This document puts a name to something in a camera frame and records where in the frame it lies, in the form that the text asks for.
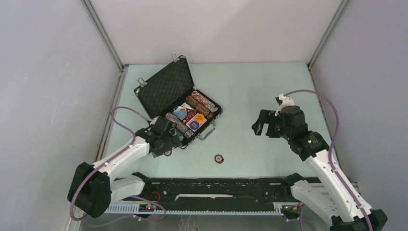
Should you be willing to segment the blue small blind button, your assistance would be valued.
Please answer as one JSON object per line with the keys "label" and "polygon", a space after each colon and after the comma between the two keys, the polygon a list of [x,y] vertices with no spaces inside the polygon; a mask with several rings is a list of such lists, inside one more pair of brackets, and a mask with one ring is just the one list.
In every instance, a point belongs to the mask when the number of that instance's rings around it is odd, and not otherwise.
{"label": "blue small blind button", "polygon": [[200,127],[200,123],[196,122],[195,120],[188,123],[188,126],[191,130],[197,130]]}

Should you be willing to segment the all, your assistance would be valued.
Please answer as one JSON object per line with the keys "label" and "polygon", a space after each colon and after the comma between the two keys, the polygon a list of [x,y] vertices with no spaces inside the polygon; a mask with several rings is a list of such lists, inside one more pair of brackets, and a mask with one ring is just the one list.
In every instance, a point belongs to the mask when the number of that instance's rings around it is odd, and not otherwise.
{"label": "all", "polygon": [[186,111],[186,115],[191,115],[196,112],[195,109],[193,108],[186,108],[185,111]]}

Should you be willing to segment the orange big blind button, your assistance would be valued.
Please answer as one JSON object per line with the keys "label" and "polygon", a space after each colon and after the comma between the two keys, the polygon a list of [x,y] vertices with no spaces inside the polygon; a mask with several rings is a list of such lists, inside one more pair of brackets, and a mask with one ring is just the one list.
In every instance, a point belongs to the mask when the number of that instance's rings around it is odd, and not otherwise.
{"label": "orange big blind button", "polygon": [[194,120],[198,123],[204,123],[206,121],[206,118],[203,114],[196,114]]}

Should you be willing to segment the brown 100 poker chip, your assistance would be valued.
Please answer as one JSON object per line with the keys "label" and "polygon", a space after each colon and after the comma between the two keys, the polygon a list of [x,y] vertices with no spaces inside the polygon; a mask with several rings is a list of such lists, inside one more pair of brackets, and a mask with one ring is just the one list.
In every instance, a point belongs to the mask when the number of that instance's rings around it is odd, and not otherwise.
{"label": "brown 100 poker chip", "polygon": [[172,155],[172,151],[171,151],[171,150],[170,150],[170,151],[167,151],[167,152],[164,153],[164,155],[165,155],[165,156],[171,156],[171,155]]}
{"label": "brown 100 poker chip", "polygon": [[224,157],[223,157],[222,155],[217,154],[217,155],[214,157],[214,160],[215,160],[216,163],[222,164],[222,163],[224,162]]}

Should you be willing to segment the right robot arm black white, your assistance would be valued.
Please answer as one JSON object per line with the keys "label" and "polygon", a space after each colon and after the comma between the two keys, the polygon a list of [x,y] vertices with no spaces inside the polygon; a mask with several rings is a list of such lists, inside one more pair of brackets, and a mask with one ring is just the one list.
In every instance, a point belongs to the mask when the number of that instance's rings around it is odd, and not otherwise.
{"label": "right robot arm black white", "polygon": [[266,136],[283,138],[290,149],[313,170],[327,190],[328,196],[315,191],[299,174],[283,180],[280,196],[285,201],[297,199],[313,210],[331,231],[380,231],[388,221],[381,209],[373,209],[329,156],[329,145],[315,131],[308,129],[304,112],[299,106],[286,106],[281,111],[261,110],[252,125],[260,136],[264,125]]}

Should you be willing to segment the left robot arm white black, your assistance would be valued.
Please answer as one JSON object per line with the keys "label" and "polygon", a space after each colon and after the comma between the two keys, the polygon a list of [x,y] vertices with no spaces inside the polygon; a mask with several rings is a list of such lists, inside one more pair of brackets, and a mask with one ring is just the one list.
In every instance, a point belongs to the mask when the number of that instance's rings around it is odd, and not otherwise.
{"label": "left robot arm white black", "polygon": [[151,197],[152,187],[140,177],[130,175],[119,179],[118,176],[149,154],[158,157],[180,147],[176,125],[158,116],[149,122],[148,127],[130,133],[130,140],[117,151],[92,164],[83,162],[76,168],[67,195],[73,220],[80,220],[74,215],[75,207],[97,218],[111,203],[131,196],[143,201]]}

